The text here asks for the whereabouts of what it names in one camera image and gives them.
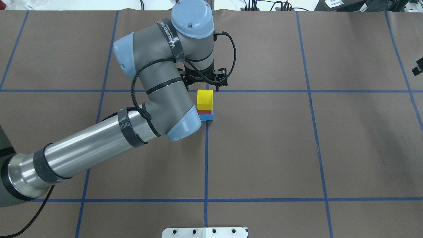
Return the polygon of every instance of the grid line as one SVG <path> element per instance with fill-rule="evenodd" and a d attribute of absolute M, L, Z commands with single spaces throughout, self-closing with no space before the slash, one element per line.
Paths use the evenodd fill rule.
<path fill-rule="evenodd" d="M 420 130 L 423 133 L 422 119 L 420 118 L 419 110 L 417 109 L 416 102 L 414 101 L 413 92 L 411 91 L 411 87 L 410 87 L 410 84 L 408 82 L 407 75 L 405 74 L 405 70 L 404 70 L 404 66 L 402 64 L 401 57 L 399 56 L 399 52 L 398 52 L 398 49 L 397 49 L 397 46 L 396 46 L 396 43 L 395 43 L 394 35 L 392 33 L 392 28 L 391 28 L 391 24 L 389 22 L 389 17 L 388 17 L 387 11 L 385 11 L 385 18 L 386 18 L 386 23 L 388 24 L 388 29 L 389 29 L 389 34 L 391 36 L 392 45 L 394 46 L 395 54 L 397 56 L 399 66 L 401 67 L 402 75 L 404 77 L 405 84 L 407 85 L 408 93 L 410 94 L 410 99 L 411 99 L 411 102 L 413 104 L 414 111 L 416 112 L 417 120 L 419 121 Z"/>
<path fill-rule="evenodd" d="M 24 18 L 24 21 L 22 22 L 22 26 L 21 26 L 21 29 L 19 31 L 18 37 L 16 38 L 15 45 L 13 46 L 12 53 L 10 54 L 9 61 L 7 62 L 7 66 L 6 66 L 6 69 L 4 71 L 1 83 L 0 83 L 0 90 L 3 88 L 3 84 L 6 81 L 7 72 L 9 71 L 10 64 L 12 63 L 13 56 L 15 55 L 16 47 L 18 47 L 19 40 L 21 39 L 21 35 L 22 35 L 23 30 L 24 30 L 25 23 L 28 19 L 28 15 L 29 15 L 29 11 L 27 11 L 27 13 L 25 14 L 25 18 Z"/>
<path fill-rule="evenodd" d="M 322 159 L 321 159 L 319 135 L 317 133 L 316 118 L 314 116 L 313 99 L 311 97 L 310 81 L 308 79 L 307 62 L 305 60 L 304 44 L 302 42 L 301 24 L 300 24 L 300 21 L 299 21 L 298 12 L 296 12 L 296 15 L 297 15 L 299 42 L 300 42 L 300 45 L 301 45 L 302 63 L 304 65 L 305 81 L 307 83 L 307 90 L 308 90 L 308 101 L 310 103 L 311 120 L 313 121 L 314 138 L 316 140 L 317 152 L 318 152 L 318 158 L 319 158 L 319 164 L 320 164 L 320 177 L 321 177 L 321 184 L 322 184 L 322 187 L 323 187 L 324 204 L 325 204 L 325 207 L 326 207 L 327 224 L 328 224 L 328 228 L 329 228 L 329 236 L 330 236 L 330 238 L 333 238 L 332 221 L 331 221 L 331 218 L 330 218 L 329 202 L 327 200 L 326 182 L 325 182 L 325 179 L 324 179 L 323 162 L 322 162 Z"/>
<path fill-rule="evenodd" d="M 204 227 L 208 227 L 209 210 L 209 122 L 206 121 L 206 143 L 205 143 L 205 161 L 204 161 Z"/>
<path fill-rule="evenodd" d="M 102 112 L 104 92 L 105 92 L 105 89 L 106 89 L 107 75 L 108 75 L 108 72 L 109 72 L 110 58 L 112 56 L 113 42 L 114 42 L 114 39 L 115 39 L 116 25 L 118 23 L 118 16 L 119 16 L 119 11 L 116 11 L 115 23 L 114 23 L 114 26 L 113 26 L 112 37 L 111 37 L 111 40 L 110 40 L 109 55 L 107 57 L 106 70 L 104 72 L 102 94 L 100 96 L 100 103 L 99 103 L 99 109 L 97 111 L 96 123 L 98 123 L 100 121 L 100 115 L 101 115 L 101 112 Z M 75 238 L 79 237 L 79 231 L 80 231 L 80 228 L 81 228 L 82 214 L 83 214 L 83 211 L 84 211 L 85 197 L 86 197 L 86 194 L 87 194 L 87 187 L 88 187 L 89 178 L 90 178 L 90 169 L 87 169 L 87 174 L 85 176 L 84 190 L 83 190 L 82 199 L 81 199 L 80 213 L 79 213 L 79 216 L 78 216 L 78 223 L 77 223 L 77 228 L 76 228 L 76 231 L 75 231 Z"/>
<path fill-rule="evenodd" d="M 89 92 L 89 93 L 127 93 L 131 92 L 130 89 L 0 89 L 0 92 L 39 92 L 39 93 L 73 93 L 73 92 Z M 136 89 L 135 92 L 144 93 L 144 89 Z M 190 93 L 196 93 L 197 90 L 189 90 Z M 423 90 L 332 90 L 332 89 L 311 89 L 312 93 L 423 93 Z M 266 90 L 266 89 L 219 89 L 217 93 L 308 93 L 307 89 L 275 89 L 275 90 Z"/>
<path fill-rule="evenodd" d="M 372 201 L 423 201 L 423 197 L 333 197 L 327 198 L 329 202 L 372 202 Z M 38 198 L 31 202 L 43 202 Z M 82 199 L 50 198 L 49 202 L 81 202 Z M 204 202 L 202 198 L 169 198 L 169 199 L 85 199 L 85 202 L 132 202 L 132 203 L 165 203 L 165 202 Z M 208 198 L 207 202 L 325 202 L 325 198 Z"/>

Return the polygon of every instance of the wire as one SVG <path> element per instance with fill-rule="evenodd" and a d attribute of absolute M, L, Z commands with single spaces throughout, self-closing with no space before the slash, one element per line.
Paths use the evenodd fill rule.
<path fill-rule="evenodd" d="M 232 68 L 231 68 L 231 70 L 229 71 L 229 73 L 224 77 L 224 78 L 222 78 L 221 80 L 219 80 L 219 81 L 212 81 L 212 80 L 210 80 L 210 79 L 208 79 L 206 76 L 204 76 L 204 74 L 203 73 L 201 73 L 199 70 L 198 70 L 198 68 L 191 62 L 191 61 L 189 61 L 189 60 L 187 60 L 187 59 L 185 59 L 185 62 L 187 62 L 189 65 L 191 65 L 191 67 L 193 67 L 193 69 L 203 78 L 203 80 L 205 81 L 205 82 L 207 82 L 207 83 L 209 83 L 209 84 L 211 84 L 211 85 L 217 85 L 217 84 L 219 84 L 219 83 L 221 83 L 222 81 L 224 81 L 224 80 L 226 80 L 230 75 L 231 75 L 231 73 L 232 73 L 232 71 L 233 71 L 233 69 L 234 69 L 234 67 L 235 67 L 235 62 L 236 62 L 236 48 L 235 48 L 235 43 L 234 43 L 234 41 L 233 41 L 233 39 L 232 39 L 232 37 L 229 35 L 229 33 L 227 33 L 227 32 L 224 32 L 224 31 L 222 31 L 222 33 L 221 33 L 222 35 L 225 35 L 225 36 L 227 36 L 230 40 L 231 40 L 231 43 L 232 43 L 232 47 L 233 47 L 233 63 L 232 63 Z M 148 64 L 146 64 L 146 65 L 144 65 L 143 67 L 141 67 L 138 71 L 137 71 L 137 73 L 134 75 L 134 77 L 133 77 L 133 79 L 132 79 L 132 83 L 131 83 L 131 98 L 132 98 L 132 103 L 134 103 L 134 106 L 135 106 L 135 109 L 141 114 L 141 116 L 144 118 L 144 119 L 146 119 L 146 120 L 151 120 L 151 115 L 145 110 L 145 109 L 143 109 L 143 108 L 141 108 L 139 105 L 138 105 L 138 101 L 137 101 L 137 98 L 136 98 L 136 96 L 135 96 L 135 84 L 137 83 L 137 79 L 138 79 L 138 77 L 139 77 L 139 75 L 140 75 L 140 73 L 143 71 L 143 70 L 145 70 L 147 67 L 149 67 L 149 66 L 151 66 L 151 65 L 153 65 L 153 64 L 156 64 L 156 63 L 159 63 L 159 62 L 166 62 L 166 61 L 175 61 L 176 59 L 175 59 L 175 57 L 168 57 L 168 58 L 162 58 L 162 59 L 158 59 L 158 60 L 154 60 L 154 61 L 152 61 L 152 62 L 150 62 L 150 63 L 148 63 Z"/>
<path fill-rule="evenodd" d="M 146 120 L 151 120 L 151 115 L 143 108 L 141 108 L 138 105 L 137 102 L 137 98 L 135 96 L 135 84 L 137 83 L 137 79 L 138 76 L 140 75 L 140 73 L 145 70 L 147 67 L 156 64 L 156 63 L 160 63 L 160 62 L 166 62 L 166 61 L 175 61 L 175 57 L 168 57 L 168 58 L 163 58 L 163 59 L 158 59 L 158 60 L 154 60 L 146 65 L 144 65 L 143 67 L 141 67 L 137 73 L 134 75 L 134 78 L 132 79 L 132 84 L 131 84 L 131 98 L 132 98 L 132 103 L 134 103 L 134 107 L 137 109 L 137 111 L 141 114 L 141 116 L 146 119 Z"/>
<path fill-rule="evenodd" d="M 386 5 L 385 5 L 385 6 L 379 7 L 379 8 L 377 8 L 377 9 L 373 9 L 372 11 L 368 11 L 368 12 L 376 12 L 376 11 L 379 11 L 380 9 L 382 9 L 382 8 L 387 9 L 387 8 L 388 8 L 388 4 L 389 4 L 389 2 L 390 2 L 390 0 L 387 0 L 387 2 L 386 2 Z"/>
<path fill-rule="evenodd" d="M 126 108 L 126 110 L 127 110 L 127 111 L 137 111 L 137 108 L 136 108 L 136 107 Z M 114 113 L 112 113 L 111 115 L 109 115 L 109 116 L 107 116 L 106 118 L 104 118 L 103 120 L 101 120 L 100 122 L 105 121 L 105 120 L 107 120 L 107 119 L 109 119 L 109 118 L 111 118 L 111 117 L 114 117 L 114 116 L 116 116 L 117 114 L 118 114 L 118 112 L 114 112 Z"/>
<path fill-rule="evenodd" d="M 291 10 L 291 9 L 302 9 L 302 10 L 309 11 L 309 10 L 307 10 L 307 9 L 305 9 L 305 8 L 287 8 L 287 9 L 286 9 L 286 11 L 289 11 L 289 10 Z"/>
<path fill-rule="evenodd" d="M 235 62 L 236 62 L 236 48 L 235 48 L 235 43 L 233 42 L 233 39 L 232 39 L 231 35 L 229 35 L 229 33 L 222 31 L 222 35 L 227 36 L 231 40 L 232 47 L 233 47 L 233 63 L 232 63 L 232 68 L 231 68 L 231 70 L 229 71 L 229 73 L 224 78 L 222 78 L 219 81 L 212 81 L 212 80 L 208 79 L 206 76 L 204 76 L 204 74 L 201 73 L 197 69 L 197 67 L 195 67 L 195 65 L 191 61 L 185 60 L 185 62 L 187 62 L 203 78 L 204 81 L 206 81 L 207 83 L 209 83 L 211 85 L 216 85 L 216 84 L 221 83 L 222 81 L 226 80 L 231 75 L 231 73 L 233 71 L 233 68 L 235 67 Z"/>
<path fill-rule="evenodd" d="M 12 234 L 12 235 L 3 235 L 3 236 L 0 236 L 0 238 L 13 238 L 13 237 L 17 237 L 17 236 L 21 235 L 24 231 L 26 231 L 30 227 L 30 225 L 32 225 L 32 223 L 35 221 L 35 219 L 37 219 L 38 215 L 40 215 L 41 211 L 43 210 L 44 206 L 47 203 L 47 200 L 49 199 L 50 195 L 52 194 L 53 189 L 54 189 L 54 185 L 51 186 L 49 192 L 47 193 L 46 198 L 44 198 L 44 201 L 41 204 L 41 207 L 38 209 L 37 213 L 35 213 L 34 217 L 28 222 L 28 224 L 22 230 L 20 230 L 19 232 L 15 233 L 15 234 Z"/>
<path fill-rule="evenodd" d="M 275 4 L 276 3 L 280 3 L 280 8 L 282 8 L 282 4 L 283 4 L 283 2 L 281 2 L 281 1 L 277 1 L 277 2 L 273 2 L 273 5 L 272 5 L 272 7 L 270 8 L 270 11 L 272 11 L 272 9 L 273 9 L 273 7 L 275 6 Z"/>
<path fill-rule="evenodd" d="M 274 1 L 268 1 L 268 0 L 257 0 L 257 1 L 260 1 L 260 2 L 268 2 L 268 3 L 277 3 L 277 2 L 280 2 L 280 1 L 274 2 Z"/>
<path fill-rule="evenodd" d="M 400 2 L 399 1 L 395 1 L 395 9 L 394 9 L 394 12 L 396 12 L 396 9 L 398 8 L 398 6 L 399 6 L 399 4 L 400 4 Z"/>

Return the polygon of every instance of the black velcro strap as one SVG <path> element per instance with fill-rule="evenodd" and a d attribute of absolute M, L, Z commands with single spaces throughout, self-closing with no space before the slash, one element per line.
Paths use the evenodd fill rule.
<path fill-rule="evenodd" d="M 143 109 L 144 110 L 147 110 L 146 109 L 146 103 L 145 102 L 143 102 L 143 104 L 142 104 L 142 107 L 143 107 Z M 147 123 L 148 123 L 148 126 L 150 127 L 150 129 L 151 129 L 151 131 L 157 136 L 157 137 L 160 137 L 161 135 L 157 132 L 157 130 L 154 128 L 154 126 L 153 126 L 153 123 L 151 122 L 151 120 L 147 120 L 146 119 L 146 121 L 147 121 Z"/>
<path fill-rule="evenodd" d="M 184 49 L 182 48 L 181 40 L 179 39 L 178 33 L 172 25 L 172 22 L 168 18 L 164 18 L 158 21 L 157 24 L 169 43 L 170 50 L 176 59 L 176 63 L 184 62 Z"/>
<path fill-rule="evenodd" d="M 121 132 L 124 135 L 126 141 L 134 148 L 139 148 L 148 142 L 144 142 L 140 136 L 135 133 L 132 127 L 131 121 L 129 120 L 128 109 L 123 108 L 118 111 L 118 122 Z"/>
<path fill-rule="evenodd" d="M 181 80 L 182 80 L 182 78 L 181 78 L 181 77 L 176 77 L 176 78 L 174 78 L 174 79 L 168 80 L 168 81 L 166 81 L 166 82 L 163 82 L 163 83 L 161 83 L 161 84 L 159 84 L 159 85 L 156 85 L 156 86 L 152 87 L 151 89 L 147 90 L 147 91 L 146 91 L 146 94 L 147 94 L 147 95 L 149 95 L 150 93 L 152 93 L 152 92 L 154 92 L 154 91 L 157 91 L 157 90 L 159 90 L 159 89 L 161 89 L 161 88 L 166 87 L 166 86 L 167 86 L 167 85 L 169 85 L 169 84 L 176 83 L 176 82 L 181 81 Z"/>
<path fill-rule="evenodd" d="M 16 154 L 15 148 L 7 147 L 4 149 L 0 149 L 0 158 L 8 155 Z"/>
<path fill-rule="evenodd" d="M 9 162 L 12 158 L 7 159 L 6 161 L 4 161 L 3 166 L 1 167 L 1 181 L 4 185 L 4 187 L 6 188 L 7 192 L 9 192 L 12 196 L 16 197 L 19 200 L 22 201 L 31 201 L 34 200 L 36 197 L 27 197 L 25 195 L 23 195 L 22 193 L 18 192 L 15 187 L 12 185 L 12 183 L 10 182 L 9 179 L 9 172 L 8 172 L 8 166 L 9 166 Z"/>
<path fill-rule="evenodd" d="M 46 183 L 50 184 L 56 184 L 64 182 L 70 178 L 61 177 L 58 174 L 56 174 L 53 169 L 50 167 L 50 165 L 47 163 L 46 156 L 44 155 L 44 151 L 46 150 L 47 146 L 51 144 L 47 144 L 43 148 L 40 148 L 39 150 L 34 152 L 34 168 L 37 172 L 38 176 L 42 180 L 44 180 Z"/>
<path fill-rule="evenodd" d="M 206 60 L 208 57 L 210 57 L 210 56 L 212 55 L 212 53 L 213 53 L 213 51 L 211 51 L 211 52 L 210 52 L 210 54 L 209 54 L 208 56 L 206 56 L 205 58 L 200 59 L 200 60 L 192 60 L 192 59 L 190 59 L 190 58 L 185 58 L 185 59 L 187 59 L 187 60 L 189 60 L 189 61 L 191 61 L 191 62 L 200 62 L 200 61 Z"/>

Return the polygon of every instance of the red block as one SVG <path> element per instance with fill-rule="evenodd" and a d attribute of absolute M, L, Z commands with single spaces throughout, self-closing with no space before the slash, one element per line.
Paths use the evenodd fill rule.
<path fill-rule="evenodd" d="M 212 111 L 201 111 L 201 110 L 197 110 L 198 114 L 205 114 L 205 115 L 211 115 Z"/>
<path fill-rule="evenodd" d="M 6 9 L 6 4 L 0 0 L 0 10 Z"/>

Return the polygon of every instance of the robotic arm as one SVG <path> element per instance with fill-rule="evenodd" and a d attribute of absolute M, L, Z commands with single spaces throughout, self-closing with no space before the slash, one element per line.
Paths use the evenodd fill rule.
<path fill-rule="evenodd" d="M 50 186 L 144 146 L 158 136 L 177 141 L 197 131 L 201 121 L 188 95 L 188 86 L 194 82 L 225 86 L 230 75 L 226 75 L 226 69 L 214 70 L 217 35 L 228 34 L 214 31 L 212 11 L 206 2 L 180 0 L 172 9 L 171 21 L 163 19 L 113 45 L 121 68 L 127 76 L 134 77 L 135 109 L 121 109 L 116 115 L 31 154 L 16 154 L 0 128 L 0 207 L 34 200 Z M 175 62 L 184 62 L 186 71 L 177 69 Z M 134 93 L 138 76 L 149 98 L 141 105 Z"/>

